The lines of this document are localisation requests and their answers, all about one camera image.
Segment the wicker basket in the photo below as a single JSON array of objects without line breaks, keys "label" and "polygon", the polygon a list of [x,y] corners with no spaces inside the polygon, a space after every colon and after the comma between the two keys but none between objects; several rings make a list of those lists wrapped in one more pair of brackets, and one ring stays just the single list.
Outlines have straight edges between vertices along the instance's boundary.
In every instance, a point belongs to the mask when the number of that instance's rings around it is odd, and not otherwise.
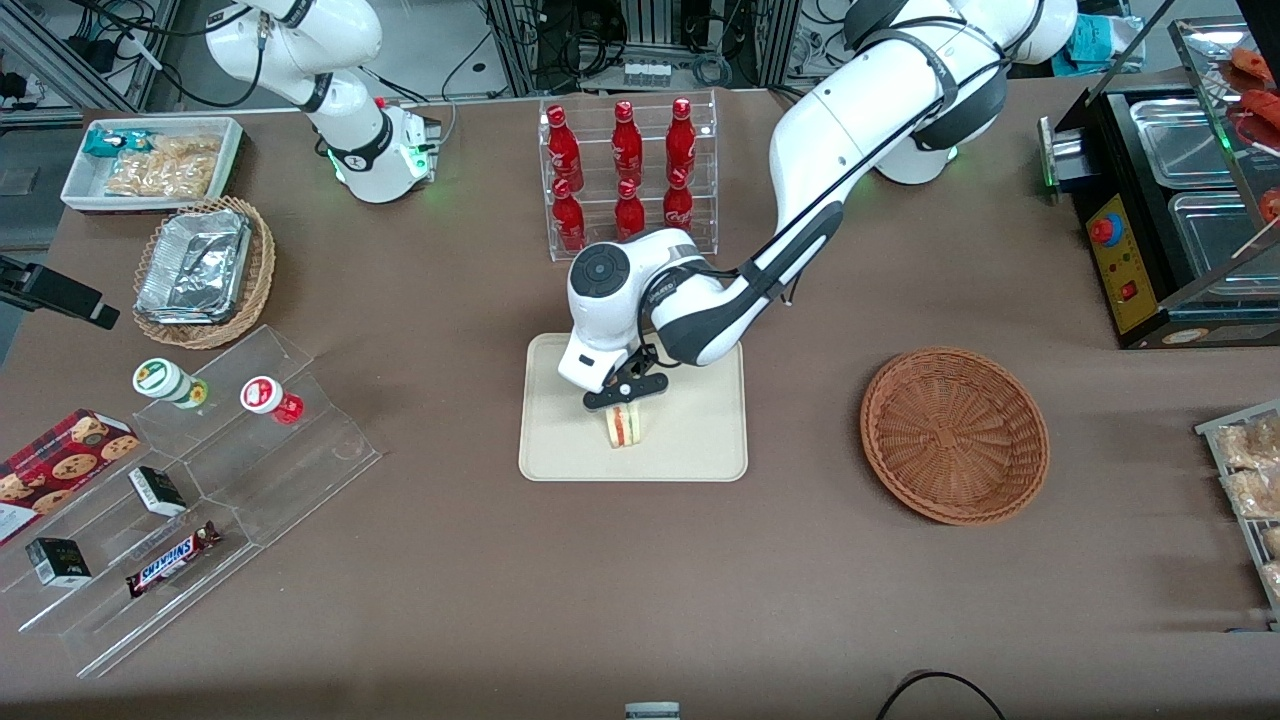
[{"label": "wicker basket", "polygon": [[[262,222],[262,215],[252,205],[236,197],[219,197],[192,205],[179,210],[179,215],[197,213],[212,213],[215,210],[236,210],[253,222],[253,236],[250,238],[250,255],[244,261],[244,278],[241,282],[241,297],[236,314],[221,325],[161,325],[145,319],[133,311],[133,322],[142,328],[142,332],[156,342],[177,345],[187,350],[209,350],[238,338],[257,323],[257,316],[262,314],[266,305],[266,296],[271,292],[271,273],[275,270],[275,241],[271,238],[271,228]],[[156,238],[160,237],[160,228],[151,233],[151,242],[142,251],[142,261],[138,270],[133,273],[133,291],[142,290],[142,279],[151,266],[151,254],[156,247]]]},{"label": "wicker basket", "polygon": [[863,397],[863,448],[909,507],[951,525],[1007,520],[1048,473],[1036,401],[980,355],[927,347],[881,368]]}]

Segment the table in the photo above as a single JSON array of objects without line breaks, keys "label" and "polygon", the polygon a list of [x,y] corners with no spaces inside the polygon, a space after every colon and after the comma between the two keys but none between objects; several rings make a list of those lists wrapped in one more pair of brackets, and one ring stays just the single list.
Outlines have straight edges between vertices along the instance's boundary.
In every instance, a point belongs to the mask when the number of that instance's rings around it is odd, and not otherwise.
[{"label": "table", "polygon": [[[0,716],[607,719],[677,700],[690,720],[846,719],[920,667],[1011,717],[1272,716],[1280,638],[1221,633],[1262,628],[1265,600],[1192,425],[1275,397],[1280,351],[1116,350],[1069,205],[1033,195],[1036,119],[1080,83],[1011,85],[937,182],[864,179],[795,307],[746,336],[750,469],[727,486],[521,478],[525,348],[570,328],[535,102],[463,106],[438,182],[387,206],[334,182],[302,115],[241,115],[234,190],[279,246],[264,320],[387,456],[102,680],[5,625]],[[773,228],[786,102],[719,102],[732,266]],[[68,211],[49,264],[128,307],[155,222]],[[1044,413],[1048,482],[1007,523],[931,523],[863,459],[865,383],[927,345],[1004,364]],[[0,447],[74,407],[128,416],[129,373],[160,351],[128,316],[36,314],[0,373]],[[988,716],[931,683],[899,717]]]}]

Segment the red button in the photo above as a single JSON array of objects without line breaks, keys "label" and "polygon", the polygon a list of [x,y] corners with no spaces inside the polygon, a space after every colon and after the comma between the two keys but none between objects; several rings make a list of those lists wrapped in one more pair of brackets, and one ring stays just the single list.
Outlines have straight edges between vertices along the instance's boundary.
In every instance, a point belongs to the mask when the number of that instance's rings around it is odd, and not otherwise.
[{"label": "red button", "polygon": [[1110,241],[1115,232],[1116,228],[1111,224],[1111,220],[1103,218],[1089,227],[1089,240],[1102,245],[1103,242]]}]

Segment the acrylic bottle rack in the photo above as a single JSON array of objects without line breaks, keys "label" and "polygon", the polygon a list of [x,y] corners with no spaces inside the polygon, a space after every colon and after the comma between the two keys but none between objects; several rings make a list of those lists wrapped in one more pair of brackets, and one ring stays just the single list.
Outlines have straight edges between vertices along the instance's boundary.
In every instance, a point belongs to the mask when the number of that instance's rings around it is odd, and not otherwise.
[{"label": "acrylic bottle rack", "polygon": [[[306,372],[311,357],[262,325],[193,374],[197,409],[152,402],[134,415],[140,447],[52,518],[0,547],[0,597],[22,632],[60,635],[81,678],[100,676],[381,457]],[[239,389],[270,375],[302,397],[293,425],[244,411]],[[177,518],[148,512],[129,483],[138,465],[165,470],[187,501]],[[223,539],[138,598],[124,578],[212,520]],[[93,579],[74,589],[36,579],[26,546],[77,542]]]},{"label": "acrylic bottle rack", "polygon": [[[694,215],[690,236],[704,255],[719,250],[719,215],[717,196],[716,143],[718,137],[716,95],[700,92],[653,92],[625,96],[635,109],[635,123],[644,140],[644,172],[640,183],[640,202],[644,205],[648,228],[663,227],[662,197],[667,193],[667,128],[671,126],[671,104],[677,97],[687,97],[692,104],[692,123],[698,132],[694,142],[694,173],[689,179],[689,192],[694,196]],[[577,136],[582,155],[582,190],[575,193],[582,205],[586,224],[586,243],[616,241],[617,231],[613,206],[618,199],[618,174],[613,167],[613,101],[593,95],[570,95],[543,100],[538,124],[538,151],[543,170],[543,205],[547,210],[547,237],[552,260],[571,260],[576,252],[564,250],[556,233],[552,218],[552,170],[547,141],[547,108],[561,105],[568,118],[568,127]]]}]

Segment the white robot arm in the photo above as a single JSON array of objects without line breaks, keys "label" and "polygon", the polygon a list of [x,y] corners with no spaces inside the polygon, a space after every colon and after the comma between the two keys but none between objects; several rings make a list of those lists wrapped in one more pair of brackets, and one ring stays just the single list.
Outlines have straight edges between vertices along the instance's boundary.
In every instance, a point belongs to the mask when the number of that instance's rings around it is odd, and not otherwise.
[{"label": "white robot arm", "polygon": [[[588,391],[588,409],[666,389],[641,343],[648,311],[678,363],[719,360],[823,249],[844,200],[872,167],[899,182],[937,177],[952,147],[980,135],[1004,106],[1010,60],[1039,63],[1075,24],[1074,0],[860,0],[846,19],[861,51],[778,122],[769,170],[773,238],[737,270],[713,270],[680,229],[596,243],[568,277],[573,332],[559,373]],[[732,278],[728,284],[723,279]]]},{"label": "white robot arm", "polygon": [[[434,150],[422,118],[379,108],[348,68],[378,56],[383,28],[365,0],[250,0],[260,13],[205,36],[232,77],[297,105],[329,145],[338,178],[366,202],[388,202],[430,179]],[[215,24],[232,6],[209,17]]]}]

